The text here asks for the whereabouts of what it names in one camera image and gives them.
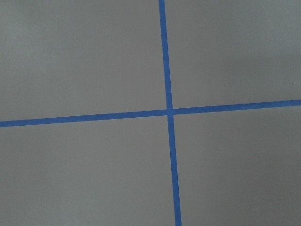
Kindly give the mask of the blue tape grid lines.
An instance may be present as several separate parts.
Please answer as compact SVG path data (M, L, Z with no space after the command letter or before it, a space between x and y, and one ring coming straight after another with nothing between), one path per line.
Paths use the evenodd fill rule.
M169 60L169 49L168 49L168 34L167 34L167 24L166 24L165 1L160 0L158 2L158 8L159 8L160 35L161 35L161 45L162 45L165 96L166 96L166 108L165 109L1 121L0 126L2 128L8 128L8 127L74 123L74 122L85 122L85 121L106 121L106 120L146 118L146 117L158 117L158 116L167 117L168 141L169 141L169 152L170 152L170 163L171 163L171 179L172 179L172 191L173 191L173 204L174 204L174 221L175 221L176 226L181 226L182 225L182 214L181 214L180 188L179 188L179 179L178 179L178 165L177 165L174 117L176 115L184 115L184 114L230 112L230 111L245 111L245 110L255 110L255 109L293 107L293 106L300 106L301 101L299 99L296 99L296 100L269 101L269 102L243 103L243 104L231 104L231 105L213 105L213 106L174 108L173 107L173 94L172 94L172 80L171 80L171 73L170 73L170 60Z

